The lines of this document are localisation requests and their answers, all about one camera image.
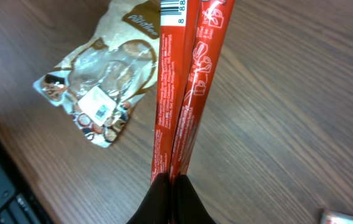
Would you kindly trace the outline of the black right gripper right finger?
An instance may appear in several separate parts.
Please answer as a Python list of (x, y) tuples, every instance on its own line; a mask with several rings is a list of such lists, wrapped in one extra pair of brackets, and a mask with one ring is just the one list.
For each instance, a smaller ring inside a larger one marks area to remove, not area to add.
[(172, 190), (172, 223), (216, 223), (205, 209), (187, 175), (179, 175)]

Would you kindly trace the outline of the orange Kleenex tissue pack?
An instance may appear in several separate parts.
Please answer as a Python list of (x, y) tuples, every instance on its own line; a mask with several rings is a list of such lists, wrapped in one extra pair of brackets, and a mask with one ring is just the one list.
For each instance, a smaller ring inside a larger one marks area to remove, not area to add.
[(353, 216), (332, 210), (323, 210), (319, 224), (353, 224)]

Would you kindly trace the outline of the red stick sachet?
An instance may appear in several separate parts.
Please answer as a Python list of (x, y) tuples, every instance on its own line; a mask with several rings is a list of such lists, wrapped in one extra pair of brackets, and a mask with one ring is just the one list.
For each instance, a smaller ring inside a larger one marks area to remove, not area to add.
[(152, 179), (187, 173), (234, 3), (161, 2)]

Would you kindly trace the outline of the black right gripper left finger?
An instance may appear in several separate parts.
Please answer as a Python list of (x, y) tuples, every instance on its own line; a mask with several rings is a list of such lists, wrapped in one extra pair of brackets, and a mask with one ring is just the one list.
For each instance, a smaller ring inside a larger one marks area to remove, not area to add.
[(158, 174), (127, 224), (168, 224), (169, 196), (168, 175)]

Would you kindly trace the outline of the beige Pantree snack pouch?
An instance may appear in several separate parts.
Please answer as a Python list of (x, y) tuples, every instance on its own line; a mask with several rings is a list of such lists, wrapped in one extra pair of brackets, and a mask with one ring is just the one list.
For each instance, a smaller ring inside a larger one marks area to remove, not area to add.
[(159, 1), (111, 1), (92, 38), (33, 87), (87, 140), (109, 147), (157, 82), (159, 37)]

